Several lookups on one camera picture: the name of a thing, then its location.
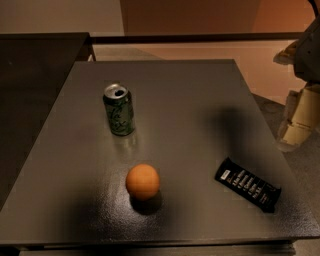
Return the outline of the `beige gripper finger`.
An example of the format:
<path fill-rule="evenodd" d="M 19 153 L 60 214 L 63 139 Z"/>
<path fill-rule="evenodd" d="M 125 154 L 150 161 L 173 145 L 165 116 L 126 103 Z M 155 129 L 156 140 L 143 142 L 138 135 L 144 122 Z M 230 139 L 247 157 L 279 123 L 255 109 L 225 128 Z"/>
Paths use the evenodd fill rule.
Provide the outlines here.
<path fill-rule="evenodd" d="M 291 152 L 300 147 L 320 124 L 320 85 L 307 83 L 299 92 L 290 91 L 277 133 L 277 147 Z"/>

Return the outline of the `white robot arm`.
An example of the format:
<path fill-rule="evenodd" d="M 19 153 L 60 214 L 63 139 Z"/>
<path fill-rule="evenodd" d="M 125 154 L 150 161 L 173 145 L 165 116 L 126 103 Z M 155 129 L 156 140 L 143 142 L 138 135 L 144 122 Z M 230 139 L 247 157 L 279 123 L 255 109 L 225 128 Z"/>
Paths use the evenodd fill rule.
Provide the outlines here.
<path fill-rule="evenodd" d="M 277 133 L 277 147 L 291 152 L 300 147 L 320 124 L 320 3 L 308 0 L 315 20 L 301 37 L 277 53 L 274 62 L 292 65 L 294 75 L 305 81 L 299 91 L 289 91 Z"/>

